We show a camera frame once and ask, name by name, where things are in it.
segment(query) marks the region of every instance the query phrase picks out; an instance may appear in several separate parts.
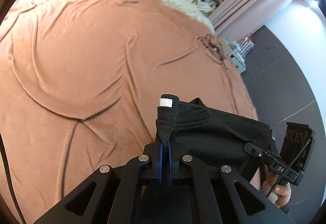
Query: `clothing tag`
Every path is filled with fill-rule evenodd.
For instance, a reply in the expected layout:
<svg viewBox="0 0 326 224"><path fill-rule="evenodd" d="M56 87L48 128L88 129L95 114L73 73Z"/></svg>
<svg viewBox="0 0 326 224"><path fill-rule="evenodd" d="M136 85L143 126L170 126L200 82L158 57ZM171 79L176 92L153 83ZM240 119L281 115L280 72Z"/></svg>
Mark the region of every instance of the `clothing tag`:
<svg viewBox="0 0 326 224"><path fill-rule="evenodd" d="M160 98L160 106L172 107L172 99Z"/></svg>

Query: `circular hole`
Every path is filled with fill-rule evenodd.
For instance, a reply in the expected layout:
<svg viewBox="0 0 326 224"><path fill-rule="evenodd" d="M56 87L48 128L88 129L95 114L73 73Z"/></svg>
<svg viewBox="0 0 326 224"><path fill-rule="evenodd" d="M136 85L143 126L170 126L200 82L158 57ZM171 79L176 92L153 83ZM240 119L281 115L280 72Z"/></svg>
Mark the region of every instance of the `circular hole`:
<svg viewBox="0 0 326 224"><path fill-rule="evenodd" d="M292 132L292 136L291 136L291 140L292 141L295 141L297 139L297 132L296 131L293 131Z"/></svg>
<svg viewBox="0 0 326 224"><path fill-rule="evenodd" d="M299 135L298 135L298 142L301 142L301 141L302 141L302 139L303 139L303 136L302 136L302 134L299 134Z"/></svg>

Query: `dark background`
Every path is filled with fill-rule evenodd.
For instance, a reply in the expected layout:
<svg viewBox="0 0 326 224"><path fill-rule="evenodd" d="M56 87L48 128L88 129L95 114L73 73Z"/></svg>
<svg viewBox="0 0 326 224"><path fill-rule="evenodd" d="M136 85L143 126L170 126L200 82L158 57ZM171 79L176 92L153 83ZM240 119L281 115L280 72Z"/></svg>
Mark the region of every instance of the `dark background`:
<svg viewBox="0 0 326 224"><path fill-rule="evenodd" d="M322 117L312 90L295 60L265 26L253 34L255 46L246 57L243 81L257 110L259 121L273 130L278 151L286 122L308 124L315 146L301 184L291 186L290 217L307 224L322 204L326 182L326 138Z"/></svg>

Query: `cable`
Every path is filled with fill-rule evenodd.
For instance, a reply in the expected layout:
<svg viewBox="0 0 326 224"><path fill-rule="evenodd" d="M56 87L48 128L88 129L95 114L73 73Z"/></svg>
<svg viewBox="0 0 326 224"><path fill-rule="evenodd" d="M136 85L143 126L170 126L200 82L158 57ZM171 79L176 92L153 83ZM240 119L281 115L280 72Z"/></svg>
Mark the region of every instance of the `cable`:
<svg viewBox="0 0 326 224"><path fill-rule="evenodd" d="M17 212L19 214L19 217L22 220L22 223L23 224L26 224L25 219L24 219L24 217L22 215L22 212L20 210L20 207L18 205L16 196L15 196L15 192L14 192L14 188L12 186L11 177L10 177L10 170L9 170L9 164L8 164L8 159L7 159L6 151L4 149L4 144L3 144L3 141L2 141L1 133L0 133L0 152L1 152L1 157L2 157L3 166L4 166L4 172L6 174L7 184L8 184L8 188L9 188L10 194L11 194L11 198L14 201L15 207L17 209Z"/></svg>
<svg viewBox="0 0 326 224"><path fill-rule="evenodd" d="M266 197L269 197L269 195L272 193L272 191L274 190L275 186L278 184L278 182L282 179L282 177L288 172L289 168L292 166L292 164L294 164L294 162L298 159L298 157L300 156L300 154L304 151L304 149L308 146L310 142L310 139L307 140L307 142L305 143L305 145L302 147L302 149L299 151L299 153L295 156L295 158L293 159L293 161L289 164L288 167L285 168L284 172L278 177L278 179L276 180L276 182L273 184L273 186L271 187L271 189L268 191L268 194L266 195Z"/></svg>

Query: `curtain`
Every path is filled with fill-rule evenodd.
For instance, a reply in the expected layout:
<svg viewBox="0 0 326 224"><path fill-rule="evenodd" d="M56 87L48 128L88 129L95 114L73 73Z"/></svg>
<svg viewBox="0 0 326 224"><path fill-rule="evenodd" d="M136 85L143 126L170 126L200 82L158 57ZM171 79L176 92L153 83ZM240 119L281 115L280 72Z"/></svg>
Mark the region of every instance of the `curtain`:
<svg viewBox="0 0 326 224"><path fill-rule="evenodd" d="M238 41L263 26L292 0L224 0L209 16L217 35Z"/></svg>

